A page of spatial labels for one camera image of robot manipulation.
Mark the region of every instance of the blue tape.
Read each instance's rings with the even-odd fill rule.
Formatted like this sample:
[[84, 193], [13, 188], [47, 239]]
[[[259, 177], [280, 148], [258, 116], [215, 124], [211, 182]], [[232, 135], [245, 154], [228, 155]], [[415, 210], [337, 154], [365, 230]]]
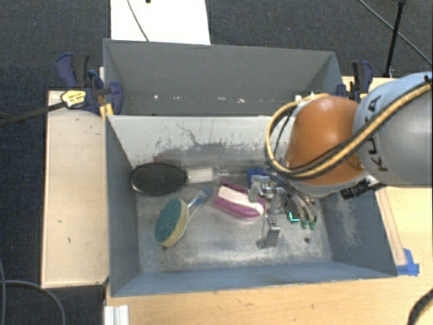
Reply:
[[418, 277], [419, 264], [413, 262], [412, 253], [409, 249], [403, 248], [403, 252], [405, 253], [407, 264], [396, 267], [398, 275]]

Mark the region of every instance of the white object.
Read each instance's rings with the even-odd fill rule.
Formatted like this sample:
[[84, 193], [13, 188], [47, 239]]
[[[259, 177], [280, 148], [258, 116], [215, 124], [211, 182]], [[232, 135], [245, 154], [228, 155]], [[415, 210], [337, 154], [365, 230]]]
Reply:
[[129, 306], [105, 306], [104, 325], [129, 325]]
[[[205, 0], [129, 2], [149, 41], [210, 45]], [[127, 0], [111, 0], [111, 38], [145, 41]]]

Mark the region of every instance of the sponge brush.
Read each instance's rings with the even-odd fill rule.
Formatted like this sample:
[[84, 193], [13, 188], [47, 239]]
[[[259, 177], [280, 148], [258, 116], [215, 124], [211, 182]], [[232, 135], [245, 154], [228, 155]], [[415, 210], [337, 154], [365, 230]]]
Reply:
[[176, 244], [188, 223], [188, 204], [179, 198], [172, 199], [161, 211], [155, 226], [155, 238], [164, 247]]

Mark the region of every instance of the blue clamp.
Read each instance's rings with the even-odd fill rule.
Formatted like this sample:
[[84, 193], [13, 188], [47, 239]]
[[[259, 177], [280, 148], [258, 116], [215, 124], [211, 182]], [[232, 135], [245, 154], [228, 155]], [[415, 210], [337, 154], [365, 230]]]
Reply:
[[251, 188], [251, 177], [254, 175], [267, 176], [267, 173], [262, 167], [252, 167], [246, 171], [248, 177], [248, 187]]
[[399, 276], [415, 276], [419, 274], [419, 264], [413, 262], [412, 253], [409, 249], [403, 248], [406, 256], [406, 265], [397, 266], [397, 273]]
[[62, 54], [55, 61], [55, 70], [57, 75], [65, 82], [68, 89], [76, 88], [78, 83], [74, 76], [74, 70], [72, 69], [72, 53]]
[[361, 102], [361, 94], [368, 93], [373, 82], [373, 68], [367, 62], [352, 62], [354, 82], [350, 82], [350, 91], [346, 85], [337, 85], [336, 96], [349, 98], [356, 102]]
[[[98, 96], [105, 96], [106, 102], [113, 105], [113, 112], [120, 114], [123, 106], [123, 91], [119, 81], [113, 81], [104, 89], [104, 82], [95, 70], [87, 72], [88, 54], [65, 53], [55, 61], [55, 69], [68, 89], [80, 89], [86, 93], [86, 104], [80, 110], [86, 110], [99, 114], [102, 106], [97, 100]], [[87, 85], [87, 77], [90, 79], [90, 87]]]

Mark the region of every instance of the gray cardboard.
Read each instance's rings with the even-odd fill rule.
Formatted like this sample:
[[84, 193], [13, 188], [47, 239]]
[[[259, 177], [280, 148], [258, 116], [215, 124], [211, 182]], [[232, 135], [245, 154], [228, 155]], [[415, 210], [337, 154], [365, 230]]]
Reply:
[[122, 114], [273, 114], [294, 96], [335, 93], [328, 51], [104, 40], [104, 78], [120, 81]]

